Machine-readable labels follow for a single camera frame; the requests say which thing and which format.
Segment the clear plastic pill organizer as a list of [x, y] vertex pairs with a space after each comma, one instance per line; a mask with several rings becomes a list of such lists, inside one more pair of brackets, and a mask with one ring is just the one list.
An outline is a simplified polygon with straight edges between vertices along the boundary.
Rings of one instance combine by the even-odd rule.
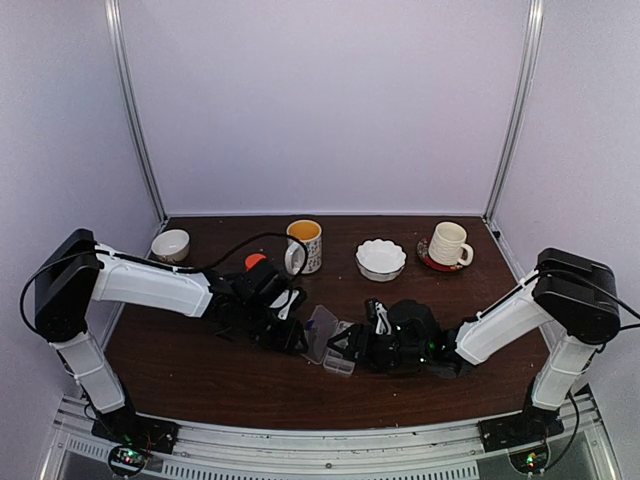
[[352, 323], [340, 321], [327, 308], [317, 305], [304, 326], [308, 349], [302, 356], [311, 364], [321, 365], [328, 372], [351, 376], [355, 363], [329, 346], [334, 337], [340, 336], [350, 326]]

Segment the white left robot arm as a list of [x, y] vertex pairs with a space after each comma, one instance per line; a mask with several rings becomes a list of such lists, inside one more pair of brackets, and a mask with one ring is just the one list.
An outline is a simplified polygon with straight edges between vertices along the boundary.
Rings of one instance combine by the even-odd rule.
[[74, 231], [28, 280], [34, 290], [29, 327], [66, 362], [76, 383], [101, 414], [106, 429], [123, 444], [144, 433], [128, 410], [125, 388], [90, 333], [85, 319], [93, 302], [117, 302], [212, 319], [247, 334], [257, 345], [285, 354], [308, 350], [293, 312], [306, 293], [269, 260], [240, 273], [215, 265], [171, 266], [98, 243], [92, 231]]

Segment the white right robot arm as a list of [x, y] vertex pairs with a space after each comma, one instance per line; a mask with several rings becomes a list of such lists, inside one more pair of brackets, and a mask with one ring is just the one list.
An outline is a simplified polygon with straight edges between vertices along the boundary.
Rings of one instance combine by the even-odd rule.
[[532, 382], [530, 403], [513, 419], [519, 440], [535, 440], [551, 424], [596, 350], [621, 329], [616, 280], [602, 263], [544, 249], [535, 268], [487, 309], [443, 329], [431, 309], [415, 300], [391, 307], [370, 299], [366, 323], [342, 332], [344, 358], [378, 372], [425, 369], [441, 378], [465, 375], [503, 347], [541, 325], [565, 330]]

